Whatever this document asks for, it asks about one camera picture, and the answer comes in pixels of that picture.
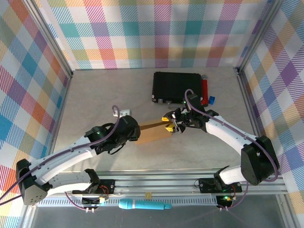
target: concrete floor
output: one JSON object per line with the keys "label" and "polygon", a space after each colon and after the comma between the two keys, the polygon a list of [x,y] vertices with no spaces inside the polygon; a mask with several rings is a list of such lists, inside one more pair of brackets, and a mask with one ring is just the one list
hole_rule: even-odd
{"label": "concrete floor", "polygon": [[[169,111],[165,104],[151,101],[156,71],[206,74],[209,95],[216,98],[208,108],[236,127],[252,133],[245,103],[231,67],[163,68],[76,71],[71,81],[55,151],[67,147],[86,131],[115,122],[112,105],[131,109],[140,123],[161,119]],[[142,145],[129,142],[116,155],[100,154],[67,171],[222,168],[240,164],[240,156],[213,135],[197,129]]]}

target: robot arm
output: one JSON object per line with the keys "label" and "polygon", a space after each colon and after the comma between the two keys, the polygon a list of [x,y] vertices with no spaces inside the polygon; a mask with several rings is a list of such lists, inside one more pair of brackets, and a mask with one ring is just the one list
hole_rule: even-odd
{"label": "robot arm", "polygon": [[19,183],[24,205],[33,205],[46,196],[69,190],[85,190],[91,184],[98,184],[99,178],[92,169],[79,173],[60,173],[72,165],[103,152],[115,154],[127,141],[137,141],[140,128],[131,116],[119,119],[110,137],[99,143],[114,130],[113,123],[93,127],[72,145],[54,154],[32,162],[20,160],[16,165],[17,180],[31,172]]}
{"label": "robot arm", "polygon": [[[279,169],[279,163],[270,139],[265,136],[257,137],[248,134],[225,121],[223,117],[213,110],[205,111],[200,103],[200,98],[195,94],[188,95],[187,98],[188,102],[184,101],[185,108],[178,108],[168,112],[162,118],[163,121],[172,121],[172,124],[167,125],[166,129],[170,132],[180,133],[183,133],[187,127],[202,129],[204,132],[210,133],[226,142],[241,156],[241,165],[233,168],[228,168],[227,166],[215,173],[214,183],[218,190],[241,181],[248,181],[252,185],[258,185],[275,172],[271,161],[255,143],[258,143],[267,151]],[[207,115],[198,113],[191,106]]]}

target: black box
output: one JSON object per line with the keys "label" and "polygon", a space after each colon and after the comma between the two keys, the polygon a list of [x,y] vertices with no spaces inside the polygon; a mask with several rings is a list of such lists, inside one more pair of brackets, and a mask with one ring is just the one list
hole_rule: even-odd
{"label": "black box", "polygon": [[187,89],[192,89],[196,95],[202,97],[200,74],[155,72],[152,101],[156,103],[182,103]]}

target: red marker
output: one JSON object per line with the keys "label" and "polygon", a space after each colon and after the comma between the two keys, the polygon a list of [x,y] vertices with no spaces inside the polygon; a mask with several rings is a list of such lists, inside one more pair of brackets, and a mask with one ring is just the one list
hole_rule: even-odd
{"label": "red marker", "polygon": [[201,76],[201,88],[203,90],[203,100],[201,101],[201,104],[204,105],[205,107],[208,106],[208,81],[207,81],[207,76],[202,75]]}

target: gray floor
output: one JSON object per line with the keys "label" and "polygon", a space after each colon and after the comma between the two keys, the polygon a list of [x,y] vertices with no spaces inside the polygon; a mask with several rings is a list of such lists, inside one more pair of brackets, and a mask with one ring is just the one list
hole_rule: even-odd
{"label": "gray floor", "polygon": [[[71,81],[55,151],[67,147],[93,126],[115,122],[112,105],[131,109],[142,121],[161,119],[167,105],[151,101],[153,73],[156,71],[206,74],[209,95],[215,96],[209,109],[238,128],[252,133],[237,78],[231,67],[166,68],[76,71]],[[68,171],[93,168],[96,171],[141,169],[221,168],[238,165],[240,157],[215,136],[186,129],[171,138],[147,144],[130,142],[116,155],[101,154],[80,162]]]}
{"label": "gray floor", "polygon": [[168,210],[99,208],[94,214],[74,207],[38,207],[33,228],[283,228],[275,195],[246,196],[229,212],[215,206]]}

